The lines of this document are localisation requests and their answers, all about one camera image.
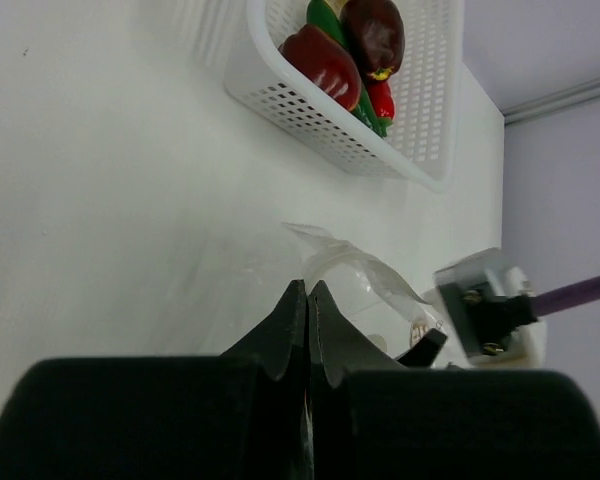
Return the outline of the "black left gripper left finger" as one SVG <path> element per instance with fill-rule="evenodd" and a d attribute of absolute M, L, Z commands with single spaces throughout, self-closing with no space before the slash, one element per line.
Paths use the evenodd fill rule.
<path fill-rule="evenodd" d="M 296 479 L 307 296 L 218 356 L 55 358 L 0 415 L 0 479 Z"/>

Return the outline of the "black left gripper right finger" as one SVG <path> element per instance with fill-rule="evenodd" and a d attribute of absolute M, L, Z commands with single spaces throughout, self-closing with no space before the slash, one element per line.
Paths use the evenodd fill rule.
<path fill-rule="evenodd" d="M 600 479 L 600 425 L 547 370 L 408 368 L 308 296 L 308 400 L 318 479 Z"/>

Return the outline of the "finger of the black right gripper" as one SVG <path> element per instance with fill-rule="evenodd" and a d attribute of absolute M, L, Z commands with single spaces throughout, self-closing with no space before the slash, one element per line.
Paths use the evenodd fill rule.
<path fill-rule="evenodd" d="M 430 329 L 397 362 L 407 368 L 430 368 L 447 341 L 447 336 L 437 329 Z"/>

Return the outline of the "clear polka dot zip bag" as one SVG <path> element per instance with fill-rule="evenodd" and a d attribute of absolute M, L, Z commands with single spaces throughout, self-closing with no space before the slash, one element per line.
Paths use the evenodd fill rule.
<path fill-rule="evenodd" d="M 258 234 L 230 254 L 211 291 L 214 317 L 203 350 L 223 351 L 249 332 L 292 280 L 304 281 L 307 290 L 325 282 L 343 315 L 390 357 L 437 330 L 446 341 L 433 365 L 452 362 L 453 336 L 431 297 L 351 242 L 320 227 L 292 223 Z"/>

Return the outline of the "red fake chili pepper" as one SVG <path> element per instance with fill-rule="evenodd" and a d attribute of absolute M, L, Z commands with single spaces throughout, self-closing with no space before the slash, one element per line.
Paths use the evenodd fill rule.
<path fill-rule="evenodd" d="M 388 81 L 374 82 L 367 85 L 374 112 L 383 121 L 392 121 L 395 116 L 395 104 Z"/>

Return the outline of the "red fake apple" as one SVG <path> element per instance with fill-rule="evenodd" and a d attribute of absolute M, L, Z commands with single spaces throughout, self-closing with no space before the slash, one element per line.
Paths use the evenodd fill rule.
<path fill-rule="evenodd" d="M 340 92 L 341 88 L 344 88 L 345 93 L 348 92 L 348 87 L 343 82 L 344 75 L 333 60 L 330 50 L 333 47 L 338 45 L 329 36 L 317 27 L 306 24 L 287 37 L 278 50 L 311 83 L 333 99 L 327 93 L 331 87 L 335 87 L 336 92 Z"/>

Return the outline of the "green fake cucumber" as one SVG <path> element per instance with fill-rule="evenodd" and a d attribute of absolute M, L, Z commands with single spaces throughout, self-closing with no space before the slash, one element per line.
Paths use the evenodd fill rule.
<path fill-rule="evenodd" d="M 348 87 L 348 92 L 345 93 L 344 88 L 341 88 L 340 92 L 336 92 L 336 88 L 331 87 L 327 93 L 367 128 L 379 137 L 385 138 L 387 136 L 386 128 L 374 112 L 369 94 L 360 74 L 356 71 L 355 62 L 349 52 L 340 21 L 334 10 L 326 1 L 310 1 L 306 8 L 306 21 L 309 25 L 320 29 L 338 45 L 330 50 L 335 64 L 344 75 L 343 82 Z"/>

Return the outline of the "dark maroon fake fruit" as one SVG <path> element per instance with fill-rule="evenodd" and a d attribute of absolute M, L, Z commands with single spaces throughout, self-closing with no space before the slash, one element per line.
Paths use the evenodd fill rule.
<path fill-rule="evenodd" d="M 404 24 L 390 0 L 352 0 L 340 12 L 340 23 L 358 69 L 365 80 L 383 82 L 401 68 Z"/>

